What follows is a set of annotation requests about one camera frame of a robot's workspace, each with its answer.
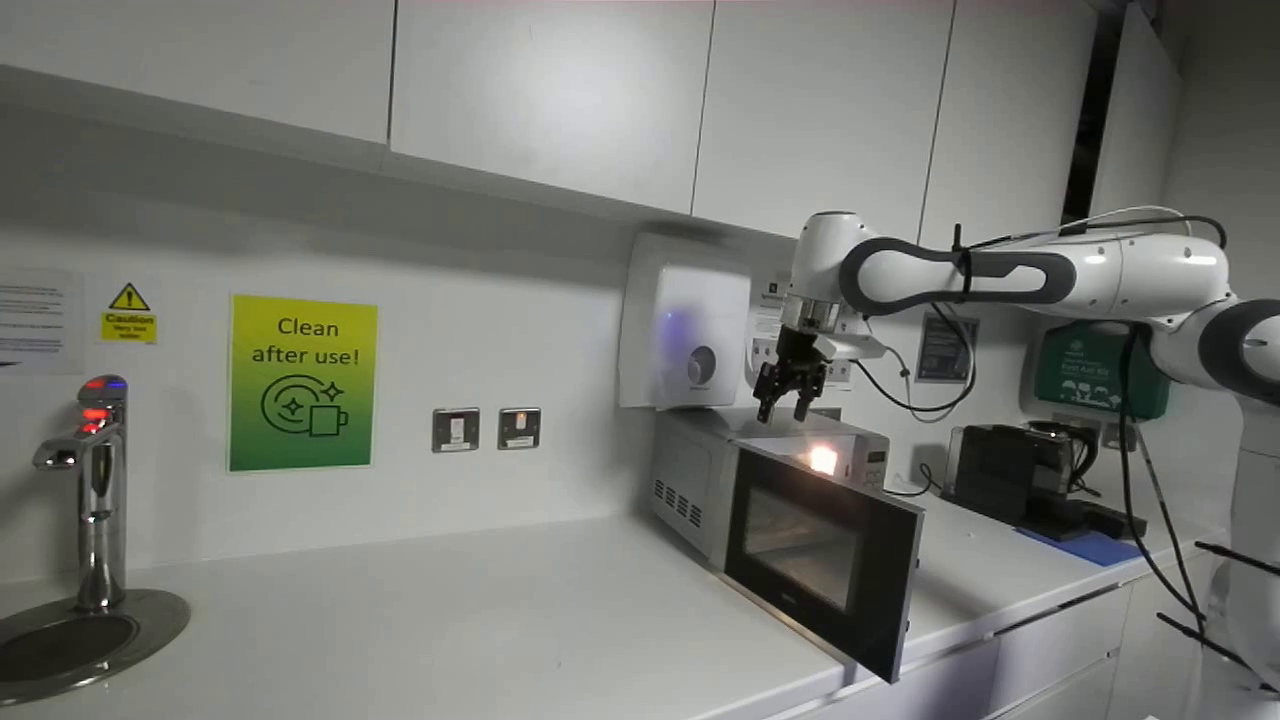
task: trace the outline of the microwave door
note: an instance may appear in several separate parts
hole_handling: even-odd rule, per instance
[[[798,465],[743,452],[726,572],[898,678],[919,517]]]

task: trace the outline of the microwave oven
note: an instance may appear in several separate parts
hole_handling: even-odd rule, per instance
[[[919,512],[877,486],[885,465],[885,436],[822,414],[664,412],[648,507],[710,567],[894,682]]]

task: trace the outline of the sink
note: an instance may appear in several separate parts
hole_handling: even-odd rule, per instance
[[[43,602],[0,621],[0,707],[100,682],[176,640],[194,608],[171,590],[132,589],[107,612]]]

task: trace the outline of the clean after use sign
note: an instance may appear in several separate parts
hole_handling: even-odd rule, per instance
[[[234,470],[367,465],[378,306],[238,294]]]

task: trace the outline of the microwave light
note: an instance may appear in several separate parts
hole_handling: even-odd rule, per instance
[[[822,477],[835,477],[839,452],[835,452],[833,443],[811,443],[810,456],[804,456],[804,465],[810,465],[811,470],[822,470]]]

